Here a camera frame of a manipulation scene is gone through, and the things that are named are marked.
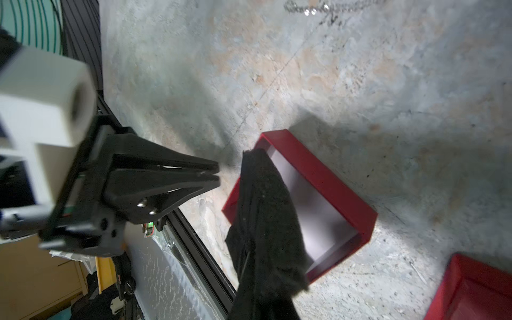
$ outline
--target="floor crack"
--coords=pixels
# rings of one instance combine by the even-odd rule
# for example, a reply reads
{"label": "floor crack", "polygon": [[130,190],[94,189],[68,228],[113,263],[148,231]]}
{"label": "floor crack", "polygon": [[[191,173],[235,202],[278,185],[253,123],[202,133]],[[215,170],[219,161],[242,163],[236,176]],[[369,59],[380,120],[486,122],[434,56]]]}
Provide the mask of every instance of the floor crack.
{"label": "floor crack", "polygon": [[[261,99],[263,99],[263,97],[265,96],[265,94],[268,92],[268,90],[270,89],[270,87],[272,87],[272,85],[274,84],[275,80],[281,75],[281,73],[283,72],[283,70],[288,66],[288,64],[290,64],[290,62],[295,58],[295,56],[297,56],[297,53],[302,49],[302,47],[304,46],[304,44],[306,44],[306,42],[309,40],[309,38],[311,37],[311,35],[318,29],[319,26],[321,26],[323,24],[323,22],[325,22],[327,20],[327,17],[329,16],[329,14],[327,14],[323,19],[322,19],[322,23],[319,24],[319,25],[316,25],[316,27],[306,36],[306,38],[304,39],[304,41],[301,43],[301,45],[298,47],[298,49],[294,52],[294,54],[291,56],[290,59],[288,59],[288,61],[285,63],[285,65],[281,68],[281,70],[279,70],[279,72],[276,74],[276,76],[274,77],[274,79],[270,82],[270,84],[267,86],[267,88],[265,89],[265,91],[263,91],[263,93],[261,94],[261,96],[259,97],[259,99],[256,101],[256,103],[254,103],[253,106],[257,105]],[[219,152],[219,156],[224,152],[224,150],[231,144],[231,141],[233,140],[233,138],[235,137],[235,135],[237,135],[238,131],[240,130],[240,128],[244,125],[245,121],[247,120],[247,118],[254,112],[254,110],[251,110],[247,113],[247,115],[244,117],[244,119],[242,120],[242,122],[240,123],[240,125],[237,127],[237,129],[235,130],[235,132],[233,133],[233,135],[231,136],[231,138],[229,138],[227,144],[222,148],[222,150],[220,150]]]}
{"label": "floor crack", "polygon": [[406,224],[402,219],[400,219],[399,216],[396,215],[396,213],[392,212],[391,210],[389,210],[388,207],[384,206],[384,208],[386,208],[387,211],[389,211],[392,215],[395,216],[395,218],[397,218],[401,223],[403,223],[404,225]]}

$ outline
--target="concrete floor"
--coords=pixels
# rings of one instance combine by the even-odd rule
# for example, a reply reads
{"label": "concrete floor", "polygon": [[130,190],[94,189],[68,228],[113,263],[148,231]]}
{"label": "concrete floor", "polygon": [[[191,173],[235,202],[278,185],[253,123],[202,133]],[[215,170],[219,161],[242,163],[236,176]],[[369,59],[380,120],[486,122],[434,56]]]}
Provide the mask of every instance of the concrete floor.
{"label": "concrete floor", "polygon": [[302,319],[422,319],[456,251],[512,271],[512,3],[283,4],[100,3],[116,116],[221,165],[222,186],[181,208],[233,284],[220,209],[242,151],[284,128],[379,214],[372,241],[294,299]]}

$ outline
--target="black fabric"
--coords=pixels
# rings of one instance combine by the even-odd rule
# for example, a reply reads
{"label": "black fabric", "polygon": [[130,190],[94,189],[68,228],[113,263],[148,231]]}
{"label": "black fabric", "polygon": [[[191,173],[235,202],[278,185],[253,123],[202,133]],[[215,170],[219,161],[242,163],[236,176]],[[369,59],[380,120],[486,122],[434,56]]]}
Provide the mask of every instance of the black fabric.
{"label": "black fabric", "polygon": [[308,260],[290,193],[263,149],[244,152],[237,216],[226,244],[240,285],[228,319],[299,319]]}
{"label": "black fabric", "polygon": [[[21,45],[16,42],[13,36],[5,29],[0,28],[0,69],[14,56],[20,47]],[[0,128],[0,137],[5,137],[2,128]]]}
{"label": "black fabric", "polygon": [[98,275],[87,275],[88,293],[71,306],[70,320],[118,320],[120,313],[113,315],[112,299],[118,296],[116,286],[110,286],[98,294]]}

